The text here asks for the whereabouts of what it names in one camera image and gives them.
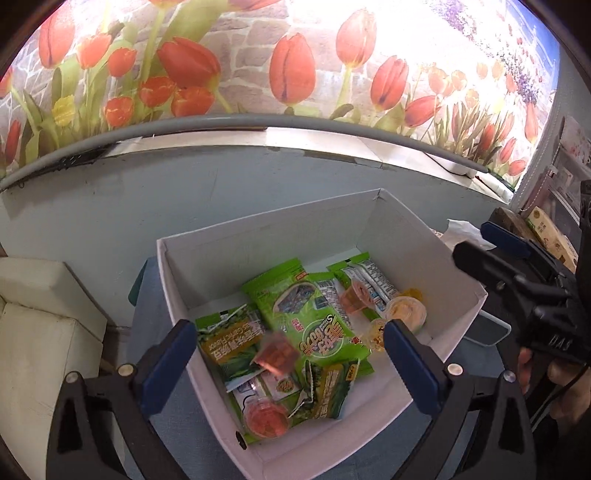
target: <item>white leather sofa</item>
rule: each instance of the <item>white leather sofa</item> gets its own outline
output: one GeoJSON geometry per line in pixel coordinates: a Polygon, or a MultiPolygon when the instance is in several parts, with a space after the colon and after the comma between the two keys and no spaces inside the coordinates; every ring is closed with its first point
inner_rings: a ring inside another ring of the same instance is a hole
{"type": "Polygon", "coordinates": [[[99,372],[106,319],[61,262],[0,258],[0,435],[31,480],[45,479],[64,376],[99,372]]]}

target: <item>sofa armrest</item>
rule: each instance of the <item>sofa armrest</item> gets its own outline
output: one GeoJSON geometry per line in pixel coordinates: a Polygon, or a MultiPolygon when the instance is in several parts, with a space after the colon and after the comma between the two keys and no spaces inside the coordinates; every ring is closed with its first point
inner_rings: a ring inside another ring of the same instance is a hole
{"type": "Polygon", "coordinates": [[[102,341],[107,320],[62,262],[0,258],[0,297],[61,317],[78,320],[102,341]]]}

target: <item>plastic cup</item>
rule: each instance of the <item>plastic cup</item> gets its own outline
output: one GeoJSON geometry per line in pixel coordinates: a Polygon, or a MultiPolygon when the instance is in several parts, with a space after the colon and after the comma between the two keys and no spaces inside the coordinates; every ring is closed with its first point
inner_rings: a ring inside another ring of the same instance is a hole
{"type": "Polygon", "coordinates": [[[269,398],[247,404],[244,423],[252,433],[266,439],[280,437],[290,427],[287,409],[269,398]]]}
{"type": "Polygon", "coordinates": [[[388,302],[384,310],[386,320],[399,319],[412,333],[417,333],[427,318],[427,309],[413,297],[396,297],[388,302]]]}
{"type": "Polygon", "coordinates": [[[367,307],[374,307],[369,290],[358,280],[351,282],[351,286],[345,290],[339,300],[347,315],[353,315],[367,307]]]}

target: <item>screw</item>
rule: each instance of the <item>screw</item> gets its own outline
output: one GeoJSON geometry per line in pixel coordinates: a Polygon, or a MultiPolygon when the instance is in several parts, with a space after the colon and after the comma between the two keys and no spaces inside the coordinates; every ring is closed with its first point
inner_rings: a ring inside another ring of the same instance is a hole
{"type": "Polygon", "coordinates": [[[462,375],[464,373],[464,369],[461,365],[458,364],[449,364],[447,366],[447,371],[450,373],[450,375],[453,375],[454,377],[458,377],[459,375],[462,375]]]}
{"type": "Polygon", "coordinates": [[[119,375],[121,375],[122,377],[128,377],[130,376],[133,372],[134,372],[135,368],[133,365],[131,364],[125,364],[125,365],[121,365],[118,369],[117,369],[117,373],[119,375]]]}
{"type": "Polygon", "coordinates": [[[517,380],[517,377],[511,370],[505,370],[503,372],[503,378],[509,383],[513,383],[515,380],[517,380]]]}
{"type": "Polygon", "coordinates": [[[75,383],[78,380],[78,372],[70,372],[66,375],[67,383],[75,383]]]}

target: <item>gray rod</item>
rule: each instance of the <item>gray rod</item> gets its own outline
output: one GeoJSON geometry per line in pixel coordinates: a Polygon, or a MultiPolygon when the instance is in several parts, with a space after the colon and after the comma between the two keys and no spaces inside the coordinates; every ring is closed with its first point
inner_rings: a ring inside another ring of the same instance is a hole
{"type": "Polygon", "coordinates": [[[86,138],[80,142],[60,148],[55,152],[44,155],[39,160],[19,168],[0,181],[0,192],[18,183],[24,177],[42,168],[53,165],[63,157],[70,157],[85,151],[93,150],[111,143],[129,140],[130,138],[152,137],[154,135],[168,135],[180,132],[193,132],[202,130],[220,130],[227,128],[302,128],[306,130],[320,130],[338,134],[352,135],[354,137],[370,138],[382,142],[412,148],[427,154],[436,155],[446,160],[458,163],[468,168],[486,173],[487,169],[467,158],[456,155],[450,151],[430,145],[403,135],[393,134],[378,128],[365,127],[363,125],[337,122],[325,118],[313,118],[300,115],[259,115],[257,113],[232,113],[229,115],[204,115],[188,116],[184,118],[171,118],[158,120],[145,124],[113,130],[94,137],[86,138]]]}

